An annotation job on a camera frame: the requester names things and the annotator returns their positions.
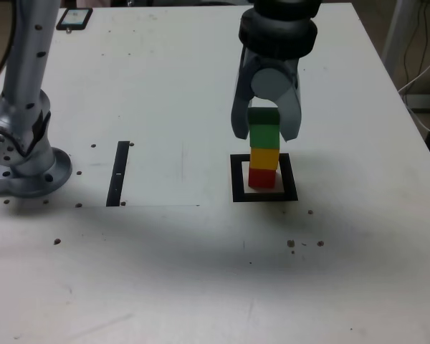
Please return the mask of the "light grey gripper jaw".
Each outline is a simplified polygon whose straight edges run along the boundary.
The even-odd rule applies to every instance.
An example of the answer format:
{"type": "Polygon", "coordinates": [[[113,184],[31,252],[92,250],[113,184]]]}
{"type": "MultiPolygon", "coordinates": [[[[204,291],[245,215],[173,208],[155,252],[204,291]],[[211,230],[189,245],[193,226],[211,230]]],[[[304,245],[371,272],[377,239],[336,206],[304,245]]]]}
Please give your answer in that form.
{"type": "Polygon", "coordinates": [[[298,74],[264,68],[254,74],[251,88],[255,97],[277,106],[279,131],[284,141],[294,140],[302,121],[298,74]]]}

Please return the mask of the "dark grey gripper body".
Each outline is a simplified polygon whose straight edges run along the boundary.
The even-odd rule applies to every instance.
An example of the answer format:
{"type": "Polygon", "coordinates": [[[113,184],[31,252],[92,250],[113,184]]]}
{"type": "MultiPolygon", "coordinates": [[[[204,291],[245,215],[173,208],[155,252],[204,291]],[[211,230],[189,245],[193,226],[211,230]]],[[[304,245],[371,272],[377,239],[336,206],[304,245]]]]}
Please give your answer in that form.
{"type": "Polygon", "coordinates": [[[257,54],[246,47],[242,48],[242,54],[240,59],[240,70],[243,70],[251,61],[257,61],[261,68],[278,67],[282,72],[290,74],[298,73],[298,62],[299,59],[275,59],[270,57],[264,57],[257,54]]]}

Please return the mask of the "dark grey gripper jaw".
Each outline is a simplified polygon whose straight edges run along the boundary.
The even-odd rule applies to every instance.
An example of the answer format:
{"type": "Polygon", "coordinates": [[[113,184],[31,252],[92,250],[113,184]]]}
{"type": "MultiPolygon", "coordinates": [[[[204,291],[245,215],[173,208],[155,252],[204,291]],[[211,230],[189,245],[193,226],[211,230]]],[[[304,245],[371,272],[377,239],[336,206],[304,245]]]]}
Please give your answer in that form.
{"type": "Polygon", "coordinates": [[[247,111],[249,103],[254,97],[251,81],[255,72],[255,62],[249,62],[239,70],[236,92],[231,109],[231,127],[234,135],[240,139],[246,139],[249,133],[247,111]]]}

